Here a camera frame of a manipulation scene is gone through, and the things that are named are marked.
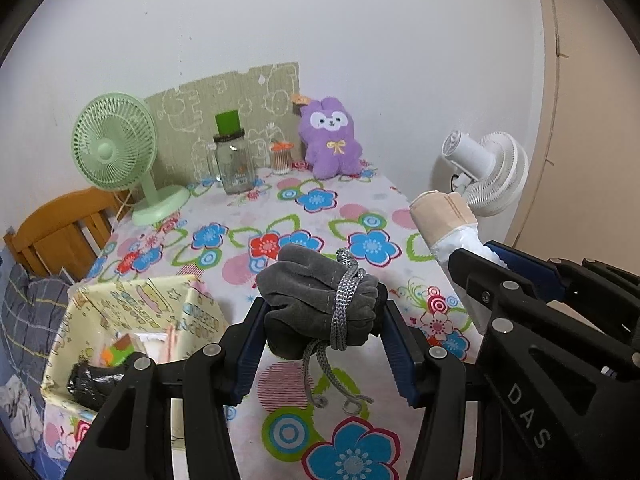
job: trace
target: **stuffed animal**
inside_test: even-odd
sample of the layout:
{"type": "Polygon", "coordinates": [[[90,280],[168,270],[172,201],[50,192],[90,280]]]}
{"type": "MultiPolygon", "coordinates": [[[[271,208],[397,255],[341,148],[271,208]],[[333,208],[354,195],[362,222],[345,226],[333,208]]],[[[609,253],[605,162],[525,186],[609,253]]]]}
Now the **stuffed animal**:
{"type": "Polygon", "coordinates": [[[306,144],[305,160],[314,167],[314,177],[324,180],[362,171],[362,147],[353,135],[353,119],[335,97],[302,107],[298,133],[306,144]]]}

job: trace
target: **gray cord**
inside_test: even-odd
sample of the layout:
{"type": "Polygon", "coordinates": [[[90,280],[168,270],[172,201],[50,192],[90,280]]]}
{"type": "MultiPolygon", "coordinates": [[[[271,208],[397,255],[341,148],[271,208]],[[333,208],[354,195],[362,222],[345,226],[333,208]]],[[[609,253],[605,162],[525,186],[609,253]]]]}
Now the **gray cord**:
{"type": "Polygon", "coordinates": [[[364,395],[353,395],[347,387],[338,380],[326,357],[326,348],[331,345],[331,348],[334,350],[345,351],[347,349],[347,309],[356,293],[360,280],[364,278],[366,272],[364,269],[360,269],[358,267],[356,259],[348,249],[338,249],[336,259],[338,263],[347,266],[347,270],[341,277],[335,293],[334,312],[331,317],[330,341],[327,342],[314,339],[305,348],[305,352],[302,357],[303,376],[305,378],[305,395],[308,401],[317,408],[324,408],[328,404],[326,397],[314,397],[311,393],[310,380],[308,378],[309,359],[311,359],[311,356],[315,352],[318,364],[322,369],[322,373],[326,375],[329,382],[346,398],[342,405],[342,410],[348,415],[357,415],[362,411],[364,402],[368,402],[370,404],[373,402],[373,399],[364,395]],[[354,411],[348,410],[348,406],[350,404],[354,404],[356,406],[354,411]]]}

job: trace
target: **wooden chair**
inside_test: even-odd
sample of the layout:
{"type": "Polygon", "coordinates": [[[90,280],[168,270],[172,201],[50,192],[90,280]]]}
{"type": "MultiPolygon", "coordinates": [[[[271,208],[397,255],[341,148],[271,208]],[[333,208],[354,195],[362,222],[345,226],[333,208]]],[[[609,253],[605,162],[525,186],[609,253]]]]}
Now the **wooden chair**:
{"type": "MultiPolygon", "coordinates": [[[[15,261],[29,272],[49,276],[65,267],[80,280],[91,269],[96,255],[79,222],[103,249],[111,236],[106,213],[111,210],[115,215],[126,196],[126,192],[116,195],[95,187],[60,196],[32,213],[15,234],[7,233],[4,242],[15,261]]],[[[128,209],[122,209],[118,220],[128,209]]]]}

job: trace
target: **cotton swab container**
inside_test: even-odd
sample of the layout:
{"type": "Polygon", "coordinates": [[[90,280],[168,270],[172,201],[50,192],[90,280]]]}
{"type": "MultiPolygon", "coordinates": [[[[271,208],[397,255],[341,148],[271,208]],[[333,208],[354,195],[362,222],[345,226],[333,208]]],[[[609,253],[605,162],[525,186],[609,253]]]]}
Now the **cotton swab container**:
{"type": "Polygon", "coordinates": [[[274,142],[271,145],[271,169],[276,175],[284,175],[291,171],[293,159],[291,157],[291,149],[293,144],[290,142],[274,142]]]}

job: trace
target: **patterned fabric box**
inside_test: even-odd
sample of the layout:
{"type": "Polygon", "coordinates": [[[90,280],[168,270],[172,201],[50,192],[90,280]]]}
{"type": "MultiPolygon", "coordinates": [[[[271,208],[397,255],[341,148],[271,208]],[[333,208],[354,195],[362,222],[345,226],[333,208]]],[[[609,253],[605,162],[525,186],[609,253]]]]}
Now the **patterned fabric box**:
{"type": "MultiPolygon", "coordinates": [[[[76,403],[66,390],[71,368],[100,353],[116,332],[177,333],[176,360],[207,343],[220,341],[228,323],[218,303],[196,276],[172,276],[81,286],[70,300],[49,354],[42,381],[47,403],[92,421],[95,412],[76,403]]],[[[182,401],[172,401],[172,445],[184,448],[182,401]]]]}

